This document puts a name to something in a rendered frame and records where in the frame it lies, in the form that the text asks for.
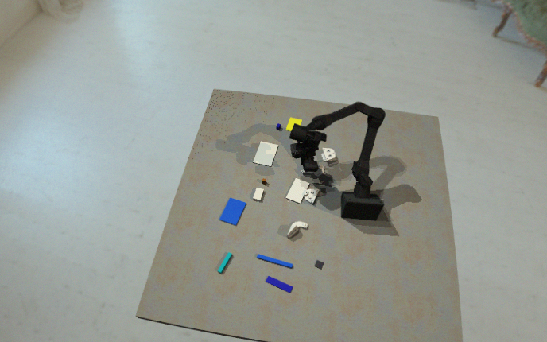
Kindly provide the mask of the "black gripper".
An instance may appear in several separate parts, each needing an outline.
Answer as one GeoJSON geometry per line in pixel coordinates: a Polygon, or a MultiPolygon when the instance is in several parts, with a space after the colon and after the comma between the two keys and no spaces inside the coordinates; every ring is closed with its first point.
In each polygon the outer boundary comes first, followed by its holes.
{"type": "Polygon", "coordinates": [[[306,140],[305,140],[306,156],[302,157],[301,155],[301,164],[303,165],[305,172],[316,172],[319,168],[318,168],[317,161],[314,161],[314,156],[316,156],[316,150],[319,150],[319,146],[317,146],[316,148],[312,148],[307,145],[306,140]]]}

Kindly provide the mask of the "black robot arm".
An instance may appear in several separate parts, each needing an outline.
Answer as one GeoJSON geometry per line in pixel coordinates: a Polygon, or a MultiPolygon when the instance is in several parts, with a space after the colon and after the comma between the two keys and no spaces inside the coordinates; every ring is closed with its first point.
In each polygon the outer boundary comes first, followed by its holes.
{"type": "Polygon", "coordinates": [[[316,148],[320,141],[327,141],[327,135],[316,130],[323,130],[331,123],[343,119],[356,112],[362,112],[368,115],[367,132],[363,142],[363,148],[359,160],[354,161],[352,174],[356,178],[354,187],[355,198],[370,199],[370,187],[373,181],[369,175],[369,160],[373,149],[374,141],[386,113],[382,108],[370,107],[361,102],[355,102],[350,106],[342,108],[331,114],[316,116],[307,126],[301,126],[294,123],[289,138],[302,143],[293,143],[290,145],[292,157],[301,158],[306,156],[305,140],[308,146],[316,148]],[[312,131],[311,131],[312,130],[312,131]],[[308,136],[308,137],[307,137],[308,136]],[[304,141],[303,141],[304,140],[304,141]]]}

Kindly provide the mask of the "teal flat bar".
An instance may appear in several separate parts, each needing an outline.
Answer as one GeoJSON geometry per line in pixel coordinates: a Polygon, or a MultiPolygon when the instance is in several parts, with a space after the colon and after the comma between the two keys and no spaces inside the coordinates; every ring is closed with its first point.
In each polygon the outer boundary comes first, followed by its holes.
{"type": "Polygon", "coordinates": [[[226,258],[223,260],[221,266],[219,267],[219,269],[217,270],[217,272],[220,272],[222,273],[225,266],[227,265],[228,261],[230,260],[232,254],[231,253],[228,253],[228,255],[226,256],[226,258]]]}

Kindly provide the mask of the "yellow flat plate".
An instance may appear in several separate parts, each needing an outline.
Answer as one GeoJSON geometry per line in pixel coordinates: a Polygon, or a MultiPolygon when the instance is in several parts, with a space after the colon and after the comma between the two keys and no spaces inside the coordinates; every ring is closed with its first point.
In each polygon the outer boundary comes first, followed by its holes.
{"type": "Polygon", "coordinates": [[[292,128],[293,128],[294,123],[300,125],[301,122],[302,122],[302,119],[295,119],[295,118],[291,118],[291,117],[290,117],[289,123],[288,123],[288,125],[287,125],[287,127],[286,127],[286,130],[291,131],[292,128]]]}

